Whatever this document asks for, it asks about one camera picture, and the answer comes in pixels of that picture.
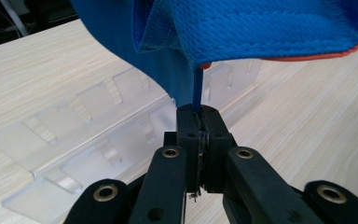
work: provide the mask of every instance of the plastic packaging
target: plastic packaging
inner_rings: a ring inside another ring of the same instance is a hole
[[[214,63],[204,72],[202,103],[227,105],[255,82],[260,64]],[[150,161],[175,126],[174,101],[156,82],[135,68],[117,72],[0,131],[0,150],[34,176],[2,204],[41,223],[59,222],[91,183]]]

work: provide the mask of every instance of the blue cloth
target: blue cloth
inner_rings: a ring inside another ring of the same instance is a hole
[[[73,0],[90,32],[191,102],[195,68],[242,58],[340,53],[358,45],[358,0]]]

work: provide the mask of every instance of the white cable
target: white cable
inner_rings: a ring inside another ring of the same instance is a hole
[[[17,37],[18,37],[18,39],[20,39],[21,36],[20,36],[19,29],[17,28],[17,26],[3,12],[1,12],[1,10],[0,10],[0,15],[3,16],[10,23],[10,25],[12,25],[16,28]]]
[[[4,6],[10,18],[14,21],[14,24],[16,24],[16,27],[20,31],[22,36],[27,36],[28,35],[27,29],[25,29],[25,26],[22,23],[19,15],[17,15],[17,12],[14,10],[11,4],[7,0],[0,0],[0,2]]]

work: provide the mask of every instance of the light wood surface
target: light wood surface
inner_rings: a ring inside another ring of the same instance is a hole
[[[124,67],[130,66],[80,21],[0,46],[0,130]],[[325,179],[358,196],[358,51],[314,62],[263,62],[257,82],[221,113],[238,144],[257,149],[290,185],[303,189]],[[34,223],[1,205],[32,182],[0,152],[0,223]],[[186,223],[225,222],[220,195],[187,202]]]

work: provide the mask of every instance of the orange trim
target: orange trim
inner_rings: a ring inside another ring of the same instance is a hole
[[[287,58],[266,58],[266,60],[280,61],[280,62],[299,62],[299,61],[308,61],[308,60],[318,60],[318,59],[328,59],[347,56],[350,53],[358,50],[358,45],[344,52],[339,53],[327,53],[327,54],[317,54],[309,56],[298,56],[298,57],[287,57]]]
[[[202,65],[199,66],[200,69],[208,69],[210,68],[212,65],[212,63],[204,63]]]

